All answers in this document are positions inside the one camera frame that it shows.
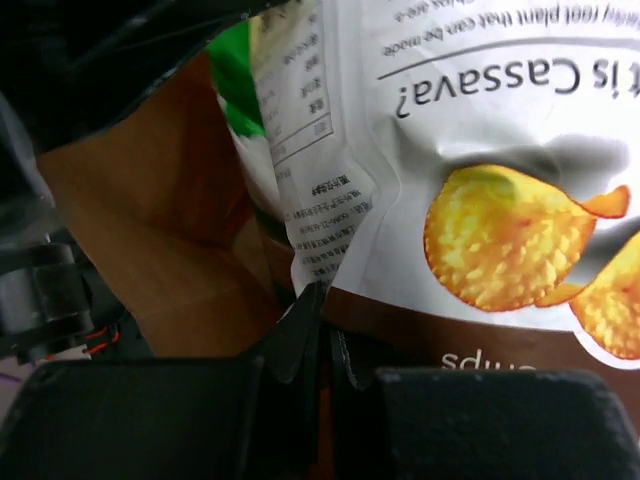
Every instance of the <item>nutrition label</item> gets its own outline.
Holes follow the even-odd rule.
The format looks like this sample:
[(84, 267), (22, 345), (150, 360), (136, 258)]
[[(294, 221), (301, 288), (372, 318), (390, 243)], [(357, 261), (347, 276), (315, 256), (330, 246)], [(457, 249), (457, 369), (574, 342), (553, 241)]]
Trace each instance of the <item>nutrition label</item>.
[[(285, 21), (285, 15), (276, 21)], [(333, 133), (321, 15), (316, 6), (297, 22), (287, 47), (275, 49), (281, 53), (262, 65), (256, 83), (274, 167)]]

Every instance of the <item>chip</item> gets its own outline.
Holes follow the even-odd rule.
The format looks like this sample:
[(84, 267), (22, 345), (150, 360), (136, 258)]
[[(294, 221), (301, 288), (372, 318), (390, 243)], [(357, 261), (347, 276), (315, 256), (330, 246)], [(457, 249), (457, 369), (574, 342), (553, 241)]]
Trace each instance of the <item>chip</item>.
[(445, 288), (475, 308), (530, 306), (566, 278), (598, 218), (624, 216), (628, 205), (626, 187), (581, 205), (507, 167), (456, 170), (427, 214), (427, 263)]
[(585, 331), (607, 352), (640, 359), (640, 233), (570, 302)]

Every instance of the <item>chip bag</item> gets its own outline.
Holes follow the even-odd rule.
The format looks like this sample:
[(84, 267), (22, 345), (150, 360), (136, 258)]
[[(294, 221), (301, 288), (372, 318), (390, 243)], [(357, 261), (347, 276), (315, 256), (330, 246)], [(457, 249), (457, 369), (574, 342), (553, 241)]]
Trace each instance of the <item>chip bag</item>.
[(640, 426), (635, 7), (303, 0), (253, 21), (297, 291), (331, 283), (328, 321), (432, 366), (592, 370)]

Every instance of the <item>brown cardboard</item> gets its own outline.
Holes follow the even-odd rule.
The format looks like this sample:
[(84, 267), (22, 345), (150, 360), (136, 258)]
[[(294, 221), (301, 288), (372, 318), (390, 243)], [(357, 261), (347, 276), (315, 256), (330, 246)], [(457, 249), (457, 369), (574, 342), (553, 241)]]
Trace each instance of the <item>brown cardboard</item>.
[(231, 253), (251, 205), (208, 67), (199, 55), (121, 124), (39, 160), (65, 223), (164, 356), (237, 353), (281, 314), (255, 278), (257, 235), (235, 248), (254, 275)]

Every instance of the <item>cassava chip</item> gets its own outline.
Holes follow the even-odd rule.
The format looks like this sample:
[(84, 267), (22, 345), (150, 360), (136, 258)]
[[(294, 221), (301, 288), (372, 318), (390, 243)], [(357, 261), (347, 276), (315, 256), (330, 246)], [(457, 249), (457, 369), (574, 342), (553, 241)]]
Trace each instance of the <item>cassava chip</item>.
[(640, 359), (640, 233), (569, 305), (585, 331), (606, 351)]
[(463, 302), (487, 312), (533, 305), (562, 283), (601, 216), (623, 216), (626, 187), (587, 202), (516, 170), (453, 172), (425, 223), (427, 262)]

